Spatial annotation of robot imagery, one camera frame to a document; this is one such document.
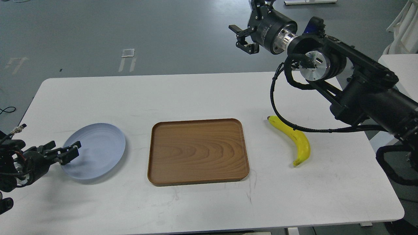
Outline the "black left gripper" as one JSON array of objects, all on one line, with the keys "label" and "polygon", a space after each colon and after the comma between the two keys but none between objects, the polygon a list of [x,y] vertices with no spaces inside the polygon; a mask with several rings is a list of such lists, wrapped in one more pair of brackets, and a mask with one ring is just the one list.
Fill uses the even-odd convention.
[{"label": "black left gripper", "polygon": [[[24,173],[28,172],[26,179],[23,180],[21,186],[29,186],[44,176],[50,165],[59,163],[60,165],[66,165],[73,159],[79,156],[79,148],[82,147],[80,141],[76,141],[70,146],[63,148],[56,148],[54,140],[36,147],[36,151],[28,151],[23,154],[25,157]],[[49,159],[42,154],[45,154],[49,150]]]}]

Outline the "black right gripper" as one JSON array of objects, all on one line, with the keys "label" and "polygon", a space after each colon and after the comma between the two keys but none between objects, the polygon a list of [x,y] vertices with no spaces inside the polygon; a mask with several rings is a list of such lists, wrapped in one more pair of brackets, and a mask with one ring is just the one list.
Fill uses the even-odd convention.
[{"label": "black right gripper", "polygon": [[[273,9],[275,0],[250,0],[252,13],[248,22],[248,28],[243,30],[237,25],[229,25],[228,28],[236,34],[236,47],[253,55],[259,52],[259,46],[268,50],[273,55],[284,52],[280,46],[279,34],[282,31],[297,32],[297,23]],[[255,43],[248,43],[246,37],[250,36]]]}]

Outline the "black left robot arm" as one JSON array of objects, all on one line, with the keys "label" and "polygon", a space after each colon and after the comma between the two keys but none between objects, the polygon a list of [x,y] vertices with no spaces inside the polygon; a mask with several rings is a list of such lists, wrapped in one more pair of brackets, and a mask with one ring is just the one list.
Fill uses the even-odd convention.
[{"label": "black left robot arm", "polygon": [[1,192],[11,192],[15,188],[32,185],[43,177],[52,164],[66,165],[79,156],[80,141],[72,145],[55,148],[55,141],[45,145],[32,146],[23,151],[26,146],[23,140],[12,137],[22,132],[26,124],[12,129],[9,134],[1,132],[0,144],[0,188]]}]

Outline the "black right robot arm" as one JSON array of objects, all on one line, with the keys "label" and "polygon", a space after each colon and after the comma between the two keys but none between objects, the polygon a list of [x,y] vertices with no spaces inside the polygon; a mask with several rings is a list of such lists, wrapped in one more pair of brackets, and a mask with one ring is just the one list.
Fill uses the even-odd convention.
[{"label": "black right robot arm", "polygon": [[[395,89],[399,79],[387,67],[325,33],[324,20],[312,17],[301,35],[296,21],[278,12],[272,0],[249,1],[247,27],[229,25],[236,47],[253,55],[263,47],[273,55],[286,53],[270,88],[270,102],[277,118],[291,130],[306,133],[352,133],[384,131],[399,145],[379,147],[376,160],[389,179],[417,186],[416,179],[398,175],[385,160],[385,153],[408,152],[417,171],[417,102]],[[349,125],[337,129],[312,129],[293,124],[278,113],[274,101],[276,80],[284,73],[288,84],[300,90],[316,90],[330,102],[335,119]]]}]

